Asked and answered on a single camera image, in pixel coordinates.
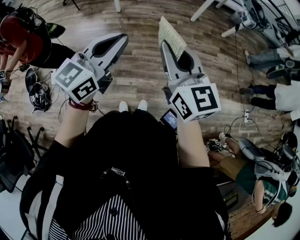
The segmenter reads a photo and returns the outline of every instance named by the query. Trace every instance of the red bracelet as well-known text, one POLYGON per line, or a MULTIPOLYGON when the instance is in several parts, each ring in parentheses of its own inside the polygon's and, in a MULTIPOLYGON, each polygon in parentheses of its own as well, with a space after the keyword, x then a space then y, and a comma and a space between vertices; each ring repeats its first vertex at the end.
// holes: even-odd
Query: red bracelet
POLYGON ((72 108, 80 109, 80 110, 83 110, 83 111, 91 110, 93 108, 93 104, 92 103, 93 103, 93 99, 89 103, 84 104, 84 103, 76 103, 72 99, 69 98, 69 105, 72 108))

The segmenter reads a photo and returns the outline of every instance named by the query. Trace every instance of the white shirt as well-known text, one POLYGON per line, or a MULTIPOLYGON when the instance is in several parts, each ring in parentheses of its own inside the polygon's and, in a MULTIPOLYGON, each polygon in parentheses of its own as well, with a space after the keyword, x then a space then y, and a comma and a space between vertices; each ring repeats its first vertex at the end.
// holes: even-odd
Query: white shirt
POLYGON ((300 118, 300 82, 291 80, 291 85, 277 84, 275 88, 276 109, 292 111, 292 121, 300 118))
POLYGON ((280 47, 277 49, 277 53, 279 54, 280 58, 283 60, 286 58, 291 58, 295 61, 300 61, 300 45, 292 45, 289 48, 294 53, 294 56, 292 57, 284 47, 280 47))

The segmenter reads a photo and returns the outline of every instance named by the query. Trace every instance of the shoe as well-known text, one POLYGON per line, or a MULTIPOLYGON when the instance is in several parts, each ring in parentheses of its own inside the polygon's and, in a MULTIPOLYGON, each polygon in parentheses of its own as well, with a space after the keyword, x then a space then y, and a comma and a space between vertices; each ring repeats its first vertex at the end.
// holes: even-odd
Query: shoe
POLYGON ((146 111, 147 107, 148 107, 147 101, 143 99, 142 101, 140 101, 139 106, 137 107, 137 109, 146 111))
POLYGON ((246 58, 247 64, 250 65, 251 61, 250 61, 250 59, 249 59, 249 53, 248 53, 247 50, 245 51, 245 58, 246 58))
POLYGON ((120 102, 120 105, 119 105, 119 112, 120 112, 120 113, 122 113, 122 112, 128 112, 128 105, 127 105, 127 102, 125 102, 125 101, 120 102))
POLYGON ((246 94, 248 94, 248 95, 253 95, 254 94, 254 91, 253 91, 253 89, 251 89, 251 88, 241 88, 240 89, 240 94, 241 95, 246 95, 246 94))
POLYGON ((219 133, 219 139, 220 139, 220 142, 223 144, 224 148, 227 147, 227 143, 225 142, 226 138, 227 137, 225 136, 224 132, 219 133))
POLYGON ((208 142, 205 143, 205 146, 209 148, 210 151, 220 152, 223 150, 224 145, 218 139, 209 139, 208 142))

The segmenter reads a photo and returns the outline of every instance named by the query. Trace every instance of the white sneaker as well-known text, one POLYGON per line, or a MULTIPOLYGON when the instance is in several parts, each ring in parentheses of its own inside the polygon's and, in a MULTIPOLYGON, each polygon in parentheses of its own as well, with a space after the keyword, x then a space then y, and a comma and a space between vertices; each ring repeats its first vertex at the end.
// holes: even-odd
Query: white sneaker
POLYGON ((148 107, 147 101, 143 99, 142 101, 140 101, 139 106, 137 107, 137 109, 146 111, 147 107, 148 107))
POLYGON ((227 137, 225 136, 225 133, 224 132, 220 132, 219 133, 219 139, 220 139, 220 142, 224 145, 224 147, 226 147, 227 146, 227 143, 225 142, 225 139, 226 139, 227 137))
POLYGON ((122 101, 120 102, 120 105, 119 105, 119 112, 128 112, 128 105, 127 105, 127 102, 125 101, 122 101))
POLYGON ((246 62, 247 62, 247 64, 249 65, 249 64, 251 63, 251 61, 250 61, 250 59, 249 59, 249 53, 248 53, 247 50, 245 51, 245 57, 246 57, 246 62))

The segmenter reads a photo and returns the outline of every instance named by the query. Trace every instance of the table leg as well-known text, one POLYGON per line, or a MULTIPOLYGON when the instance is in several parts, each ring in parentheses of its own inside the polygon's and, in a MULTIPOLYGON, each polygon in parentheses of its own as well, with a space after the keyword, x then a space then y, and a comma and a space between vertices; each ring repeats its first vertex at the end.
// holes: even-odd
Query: table leg
POLYGON ((191 17, 191 21, 194 22, 200 15, 213 3, 214 0, 206 0, 202 6, 195 12, 195 14, 191 17))
POLYGON ((121 11, 120 0, 114 0, 114 4, 116 6, 116 10, 119 13, 121 11))
MULTIPOLYGON (((244 25, 245 25, 245 26, 249 26, 250 24, 251 24, 251 21, 250 21, 250 20, 246 20, 246 21, 244 22, 244 25)), ((241 29, 243 29, 243 28, 245 28, 245 27, 243 26, 243 24, 240 24, 239 30, 241 30, 241 29)), ((235 27, 234 27, 234 28, 229 29, 229 30, 226 31, 226 32, 223 32, 223 33, 221 34, 221 36, 222 36, 223 38, 225 38, 225 37, 227 37, 227 36, 229 36, 229 35, 231 35, 231 34, 233 34, 233 33, 235 33, 235 32, 236 32, 236 30, 235 30, 235 27)))
POLYGON ((222 7, 228 0, 223 0, 221 2, 219 2, 217 5, 216 5, 216 8, 219 9, 220 7, 222 7))

